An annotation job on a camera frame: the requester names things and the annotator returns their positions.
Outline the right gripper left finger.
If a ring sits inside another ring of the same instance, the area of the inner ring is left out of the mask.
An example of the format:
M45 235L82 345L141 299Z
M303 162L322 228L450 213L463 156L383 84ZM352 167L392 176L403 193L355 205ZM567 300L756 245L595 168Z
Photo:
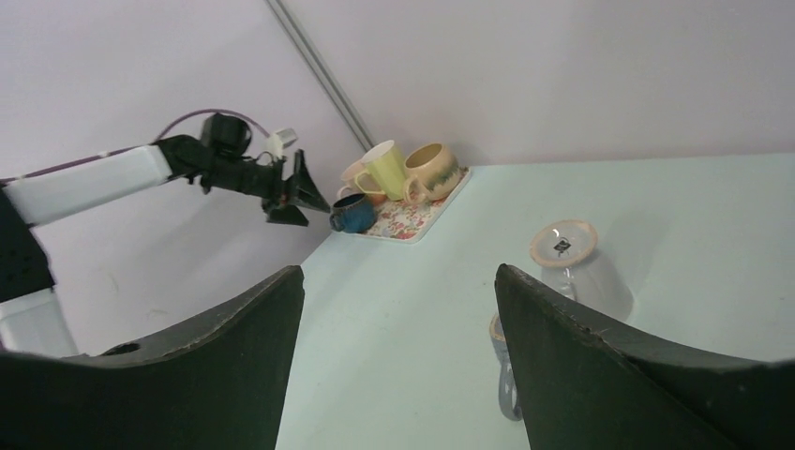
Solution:
M5 449L272 449L304 305L287 266L103 354L1 355Z

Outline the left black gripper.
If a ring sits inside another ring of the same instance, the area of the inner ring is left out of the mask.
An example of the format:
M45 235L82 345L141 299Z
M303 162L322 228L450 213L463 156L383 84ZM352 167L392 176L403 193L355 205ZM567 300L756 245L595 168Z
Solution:
M329 213L331 206L314 183L308 170L306 154L298 149L293 154L292 175L283 178L288 159L280 157L260 165L260 184L264 190L261 206L268 223L307 227L308 218L298 208Z

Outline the blue ceramic mug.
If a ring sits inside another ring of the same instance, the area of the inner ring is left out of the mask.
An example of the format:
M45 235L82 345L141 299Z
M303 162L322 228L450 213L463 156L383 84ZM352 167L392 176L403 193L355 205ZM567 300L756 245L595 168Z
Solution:
M377 220L375 207L364 193L355 193L337 200L331 206L329 225L338 233L363 233Z

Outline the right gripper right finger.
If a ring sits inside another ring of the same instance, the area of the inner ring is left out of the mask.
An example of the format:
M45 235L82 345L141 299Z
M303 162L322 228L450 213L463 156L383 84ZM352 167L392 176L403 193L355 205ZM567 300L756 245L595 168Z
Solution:
M533 449L790 449L794 364L676 343L504 263L494 283Z

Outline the pink ceramic mug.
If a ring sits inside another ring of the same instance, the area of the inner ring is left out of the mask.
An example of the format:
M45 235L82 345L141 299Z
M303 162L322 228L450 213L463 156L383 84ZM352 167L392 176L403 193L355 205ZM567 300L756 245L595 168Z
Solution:
M343 186L337 191L338 200L355 193L364 193L373 205L379 205L388 199L386 193L360 160L352 163L342 173L340 181Z

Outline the beige ceramic mug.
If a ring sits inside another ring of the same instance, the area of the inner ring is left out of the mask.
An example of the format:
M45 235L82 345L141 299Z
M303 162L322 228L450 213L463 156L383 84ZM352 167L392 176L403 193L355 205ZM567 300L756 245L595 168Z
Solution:
M404 161L404 172L403 199L409 204L446 198L463 176L457 157L442 143L430 143L413 151Z

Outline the yellow ceramic mug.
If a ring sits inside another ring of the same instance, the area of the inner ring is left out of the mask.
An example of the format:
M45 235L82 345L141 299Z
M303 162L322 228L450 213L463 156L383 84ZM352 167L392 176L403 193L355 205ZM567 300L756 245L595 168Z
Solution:
M360 183L360 178L368 174L391 201L404 199L405 157L394 140L376 144L360 159L364 170L358 173L353 181L364 193L374 194L375 189L367 189Z

